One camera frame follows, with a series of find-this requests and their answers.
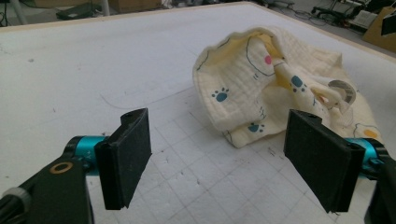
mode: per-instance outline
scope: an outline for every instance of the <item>white table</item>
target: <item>white table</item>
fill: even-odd
[[[96,223],[362,223],[374,182],[360,181],[349,213],[327,215],[284,157],[284,134],[238,150],[205,115],[191,81],[197,56],[263,25],[343,53],[395,158],[394,58],[252,4],[192,7],[2,28],[0,192],[73,136],[111,133],[147,106],[153,156],[130,209],[106,211],[99,178],[88,177]]]

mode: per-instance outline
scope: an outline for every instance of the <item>yellow fabric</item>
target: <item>yellow fabric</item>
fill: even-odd
[[[206,48],[192,75],[214,127],[235,147],[284,131],[290,109],[321,117],[342,137],[381,142],[370,106],[341,61],[340,53],[305,44],[283,29],[262,27]]]

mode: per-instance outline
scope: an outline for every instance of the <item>equipment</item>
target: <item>equipment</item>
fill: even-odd
[[[77,136],[64,153],[0,200],[0,223],[94,223],[85,175],[99,175],[107,210],[129,206],[151,156],[146,108],[109,137]]]
[[[291,110],[285,155],[326,212],[347,212],[358,176],[377,180],[366,223],[396,223],[396,161],[374,139],[344,139],[321,118]]]

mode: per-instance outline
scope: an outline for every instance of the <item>cloth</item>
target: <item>cloth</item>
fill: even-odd
[[[342,137],[382,142],[370,106],[342,67],[342,55],[284,29],[230,34],[200,54],[192,76],[214,127],[235,147],[286,130],[290,109],[321,117]]]

